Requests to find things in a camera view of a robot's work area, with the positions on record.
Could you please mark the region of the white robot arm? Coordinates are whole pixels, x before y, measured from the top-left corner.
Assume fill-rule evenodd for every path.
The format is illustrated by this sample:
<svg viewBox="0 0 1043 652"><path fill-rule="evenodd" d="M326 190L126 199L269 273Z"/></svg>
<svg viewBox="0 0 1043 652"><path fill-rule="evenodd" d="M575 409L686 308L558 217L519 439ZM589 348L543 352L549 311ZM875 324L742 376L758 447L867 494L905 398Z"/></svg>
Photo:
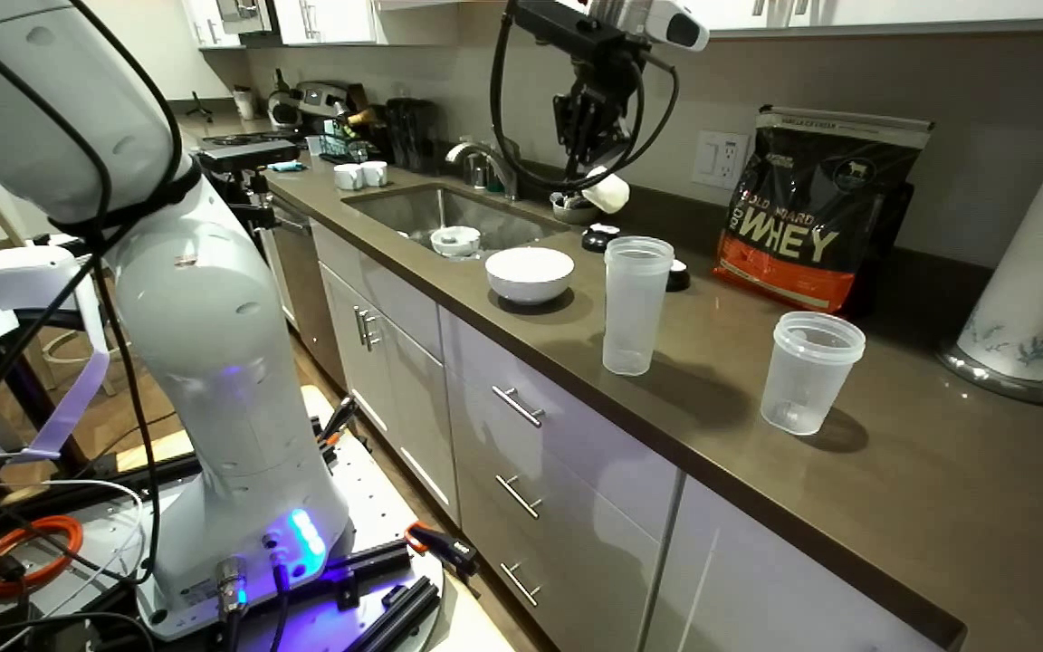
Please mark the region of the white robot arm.
<svg viewBox="0 0 1043 652"><path fill-rule="evenodd" d="M320 580L350 517L270 276L155 79L78 0L0 0L0 187L109 257L133 358L200 462L158 513L144 628L185 641Z"/></svg>

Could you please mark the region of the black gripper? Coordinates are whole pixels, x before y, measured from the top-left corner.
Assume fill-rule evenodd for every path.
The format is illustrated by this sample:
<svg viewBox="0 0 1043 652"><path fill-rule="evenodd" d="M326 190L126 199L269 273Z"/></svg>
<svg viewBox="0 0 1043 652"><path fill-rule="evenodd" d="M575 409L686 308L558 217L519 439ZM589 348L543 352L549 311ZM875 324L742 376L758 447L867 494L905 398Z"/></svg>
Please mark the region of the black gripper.
<svg viewBox="0 0 1043 652"><path fill-rule="evenodd" d="M587 178L587 154L599 154L589 178L608 178L634 133L623 129L631 95L640 84L645 59L639 51L604 51L571 63L571 89L555 97L555 132L565 150L565 178Z"/></svg>

